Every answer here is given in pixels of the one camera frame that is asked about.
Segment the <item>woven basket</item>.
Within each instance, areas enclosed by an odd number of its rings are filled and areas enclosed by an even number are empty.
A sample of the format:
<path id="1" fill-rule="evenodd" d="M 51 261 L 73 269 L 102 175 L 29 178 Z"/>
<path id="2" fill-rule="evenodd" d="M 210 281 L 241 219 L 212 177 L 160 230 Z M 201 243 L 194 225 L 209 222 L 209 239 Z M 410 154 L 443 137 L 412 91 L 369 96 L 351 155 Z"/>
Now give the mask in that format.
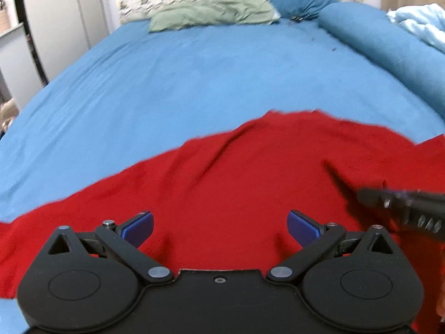
<path id="1" fill-rule="evenodd" d="M 0 33 L 11 29 L 11 20 L 8 13 L 8 5 L 5 0 L 0 1 Z"/>

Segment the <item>blue rolled duvet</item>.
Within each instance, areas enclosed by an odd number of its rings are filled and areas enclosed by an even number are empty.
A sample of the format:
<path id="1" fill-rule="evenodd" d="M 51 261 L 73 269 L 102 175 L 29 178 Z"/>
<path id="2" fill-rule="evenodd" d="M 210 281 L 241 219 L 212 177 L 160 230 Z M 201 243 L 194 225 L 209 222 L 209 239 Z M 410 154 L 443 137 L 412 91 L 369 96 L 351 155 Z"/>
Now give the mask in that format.
<path id="1" fill-rule="evenodd" d="M 390 72 L 444 116 L 444 53 L 391 23 L 384 11 L 357 2 L 323 8 L 318 24 Z"/>

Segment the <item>green pillow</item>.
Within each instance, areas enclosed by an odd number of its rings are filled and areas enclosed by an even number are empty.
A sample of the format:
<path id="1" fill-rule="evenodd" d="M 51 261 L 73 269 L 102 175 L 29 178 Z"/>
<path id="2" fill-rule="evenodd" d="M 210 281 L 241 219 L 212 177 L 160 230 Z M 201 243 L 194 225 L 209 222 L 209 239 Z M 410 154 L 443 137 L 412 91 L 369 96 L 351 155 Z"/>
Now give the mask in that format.
<path id="1" fill-rule="evenodd" d="M 266 0 L 185 0 L 157 10 L 149 31 L 182 30 L 194 26 L 273 24 L 281 18 Z"/>

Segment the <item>red knit garment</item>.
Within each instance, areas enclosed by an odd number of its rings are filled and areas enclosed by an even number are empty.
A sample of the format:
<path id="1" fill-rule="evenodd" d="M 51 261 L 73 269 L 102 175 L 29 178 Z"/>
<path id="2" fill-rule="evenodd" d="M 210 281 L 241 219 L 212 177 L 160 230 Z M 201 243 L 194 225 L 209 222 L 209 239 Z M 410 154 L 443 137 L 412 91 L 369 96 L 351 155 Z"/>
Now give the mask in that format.
<path id="1" fill-rule="evenodd" d="M 234 131 L 193 139 L 70 197 L 1 225 L 1 297 L 20 280 L 59 225 L 87 232 L 148 210 L 155 229 L 142 250 L 181 268 L 267 270 L 297 251 L 286 230 L 299 210 L 351 231 L 386 227 L 419 275 L 425 299 L 415 327 L 436 333 L 443 246 L 397 227 L 356 201 L 363 187 L 444 190 L 444 137 L 415 144 L 378 126 L 320 112 L 271 112 Z"/>

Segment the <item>white shelf desk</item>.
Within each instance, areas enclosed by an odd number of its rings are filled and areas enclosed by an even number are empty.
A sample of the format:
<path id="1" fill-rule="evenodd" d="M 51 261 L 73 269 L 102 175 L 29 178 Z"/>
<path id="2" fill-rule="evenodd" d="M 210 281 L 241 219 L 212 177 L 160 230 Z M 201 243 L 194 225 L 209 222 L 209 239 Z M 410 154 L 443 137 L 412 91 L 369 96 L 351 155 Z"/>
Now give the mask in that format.
<path id="1" fill-rule="evenodd" d="M 22 23 L 1 34 L 1 76 L 22 110 L 43 88 Z"/>

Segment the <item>white grey wardrobe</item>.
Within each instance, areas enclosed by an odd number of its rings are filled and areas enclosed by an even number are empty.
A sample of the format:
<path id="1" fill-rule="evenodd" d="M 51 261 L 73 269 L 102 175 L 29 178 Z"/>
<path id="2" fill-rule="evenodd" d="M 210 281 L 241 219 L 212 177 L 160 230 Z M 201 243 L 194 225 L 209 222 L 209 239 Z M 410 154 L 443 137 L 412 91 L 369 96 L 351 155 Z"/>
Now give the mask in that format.
<path id="1" fill-rule="evenodd" d="M 109 35 L 102 0 L 16 0 L 16 9 L 45 83 Z"/>

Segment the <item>beige bag on floor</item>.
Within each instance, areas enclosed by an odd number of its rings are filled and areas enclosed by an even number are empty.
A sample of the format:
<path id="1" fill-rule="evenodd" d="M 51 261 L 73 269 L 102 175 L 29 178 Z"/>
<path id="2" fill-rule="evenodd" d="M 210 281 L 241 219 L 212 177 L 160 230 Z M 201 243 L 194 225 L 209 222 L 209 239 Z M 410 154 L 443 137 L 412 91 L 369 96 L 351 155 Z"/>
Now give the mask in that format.
<path id="1" fill-rule="evenodd" d="M 7 102 L 1 104 L 1 111 L 0 111 L 1 136 L 3 136 L 7 132 L 10 125 L 15 120 L 15 118 L 17 118 L 19 114 L 20 110 L 17 107 L 15 98 L 11 98 Z"/>

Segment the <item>light blue blanket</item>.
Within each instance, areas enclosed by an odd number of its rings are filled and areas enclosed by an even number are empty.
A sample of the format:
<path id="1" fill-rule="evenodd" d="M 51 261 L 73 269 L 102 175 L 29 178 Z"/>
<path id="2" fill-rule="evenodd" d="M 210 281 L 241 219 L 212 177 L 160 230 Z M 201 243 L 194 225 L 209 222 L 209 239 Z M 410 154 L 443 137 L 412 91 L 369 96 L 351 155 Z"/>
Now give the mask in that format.
<path id="1" fill-rule="evenodd" d="M 386 13 L 389 21 L 444 53 L 444 9 L 436 4 L 407 5 Z"/>

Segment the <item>blue bed sheet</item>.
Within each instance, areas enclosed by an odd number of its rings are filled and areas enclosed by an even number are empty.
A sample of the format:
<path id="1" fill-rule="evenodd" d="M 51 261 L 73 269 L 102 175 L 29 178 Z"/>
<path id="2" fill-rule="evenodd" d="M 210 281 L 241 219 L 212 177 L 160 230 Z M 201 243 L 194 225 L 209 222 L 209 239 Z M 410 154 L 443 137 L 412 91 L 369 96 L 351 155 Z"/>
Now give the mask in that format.
<path id="1" fill-rule="evenodd" d="M 1 139 L 1 225 L 193 139 L 320 112 L 419 144 L 444 121 L 316 22 L 150 33 L 130 23 L 41 90 Z M 1 331 L 27 329 L 1 297 Z"/>

